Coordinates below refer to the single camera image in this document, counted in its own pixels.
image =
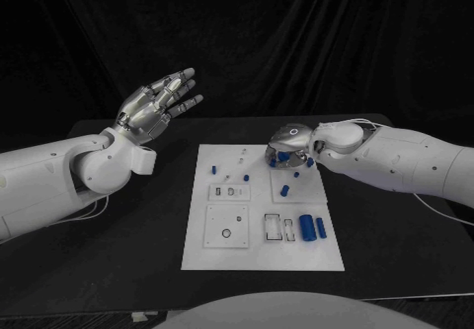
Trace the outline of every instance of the table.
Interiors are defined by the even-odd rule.
[[[353,299],[474,293],[474,242],[462,225],[412,195],[383,191],[318,166],[344,272],[181,271],[199,144],[265,144],[286,123],[315,127],[350,115],[174,119],[151,176],[132,174],[108,210],[0,246],[0,316],[193,308],[266,291]],[[379,114],[361,114],[390,124]],[[112,120],[79,121],[69,137]],[[423,200],[452,214],[436,197]]]

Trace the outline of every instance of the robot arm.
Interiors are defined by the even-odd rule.
[[[314,130],[286,125],[268,144],[269,164],[279,153],[289,153],[289,159],[276,161],[276,167],[301,165],[305,157],[294,165],[292,154],[310,154],[328,170],[374,187],[435,195],[474,208],[474,149],[420,132],[370,131],[351,122],[322,123]]]
[[[141,145],[203,100],[199,95],[170,108],[196,84],[193,74],[187,69],[138,88],[101,134],[0,154],[0,240],[50,225],[111,195],[131,171],[151,175],[155,152]],[[75,187],[70,172],[83,187]]]

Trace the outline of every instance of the white board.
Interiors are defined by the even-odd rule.
[[[265,163],[266,145],[200,145],[196,163],[190,216],[183,251],[183,270],[266,270],[266,271],[343,271],[335,233],[322,203],[273,203],[271,170]],[[307,173],[318,176],[315,165],[298,167],[299,177]],[[249,184],[249,201],[209,201],[210,184]],[[206,211],[209,205],[248,206],[248,248],[203,247],[206,236]],[[294,223],[295,241],[265,240],[265,214],[279,214],[281,231],[284,220]],[[299,216],[321,217],[327,238],[304,242],[299,231]]]

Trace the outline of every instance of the blue object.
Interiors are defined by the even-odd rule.
[[[289,191],[289,186],[284,185],[284,189],[281,190],[279,194],[282,197],[285,197],[288,195],[288,191]]]
[[[317,238],[315,238],[315,230],[314,230],[311,215],[299,216],[299,226],[301,226],[302,240],[314,241]]]
[[[286,152],[278,152],[278,160],[279,161],[289,160],[289,154]]]
[[[324,229],[324,223],[322,223],[322,218],[315,219],[315,225],[318,226],[318,235],[321,239],[325,239],[325,229]]]

